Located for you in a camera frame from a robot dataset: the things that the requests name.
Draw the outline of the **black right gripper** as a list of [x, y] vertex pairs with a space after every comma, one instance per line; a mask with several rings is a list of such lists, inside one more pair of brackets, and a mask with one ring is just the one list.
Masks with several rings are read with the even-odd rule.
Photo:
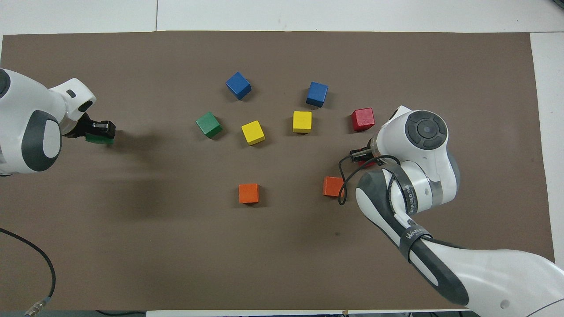
[[358, 150], [351, 150], [350, 156], [352, 162], [367, 162], [368, 160], [373, 159], [374, 155], [372, 153], [372, 149], [374, 148], [374, 138], [370, 138], [367, 146], [365, 148], [361, 148]]

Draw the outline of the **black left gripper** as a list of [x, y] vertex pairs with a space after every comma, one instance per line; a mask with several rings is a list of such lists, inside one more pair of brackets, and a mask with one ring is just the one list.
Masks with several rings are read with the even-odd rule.
[[83, 114], [74, 128], [65, 134], [65, 137], [79, 138], [86, 137], [86, 135], [89, 138], [115, 138], [115, 125], [108, 120], [93, 121], [88, 114]]

